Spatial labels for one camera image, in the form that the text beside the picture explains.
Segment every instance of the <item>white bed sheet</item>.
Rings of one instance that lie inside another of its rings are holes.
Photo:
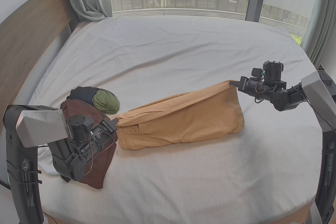
[[[288,87],[315,70],[284,28],[212,17],[110,18],[72,34],[30,104],[59,107],[71,89],[94,86],[114,92],[122,113],[249,76],[266,60],[284,63]],[[238,96],[244,130],[119,150],[101,190],[44,172],[44,211],[74,224],[269,223],[296,211],[310,202],[319,179],[321,130],[313,111],[300,104],[278,112]]]

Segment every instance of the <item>green garment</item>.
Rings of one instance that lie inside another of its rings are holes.
[[[115,114],[119,110],[118,98],[109,91],[98,90],[92,99],[95,108],[106,114]]]

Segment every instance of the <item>black garment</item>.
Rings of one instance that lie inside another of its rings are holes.
[[[93,105],[92,99],[98,90],[97,87],[77,87],[74,90],[71,90],[67,99],[78,99]]]

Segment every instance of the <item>wooden headboard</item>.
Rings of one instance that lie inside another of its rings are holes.
[[[28,0],[0,24],[0,132],[6,106],[75,15],[69,0]]]

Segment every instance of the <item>white cloth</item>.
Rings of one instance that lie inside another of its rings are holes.
[[[59,107],[71,89],[93,86],[112,91],[122,113],[250,76],[266,60],[283,62],[288,87],[315,70],[284,28],[212,17],[110,18],[69,38],[30,104]],[[278,112],[267,101],[238,96],[244,130],[202,142],[120,150],[101,190],[65,183],[47,175],[44,166],[43,209],[74,224],[267,223],[294,212],[317,189],[317,119],[305,103]]]

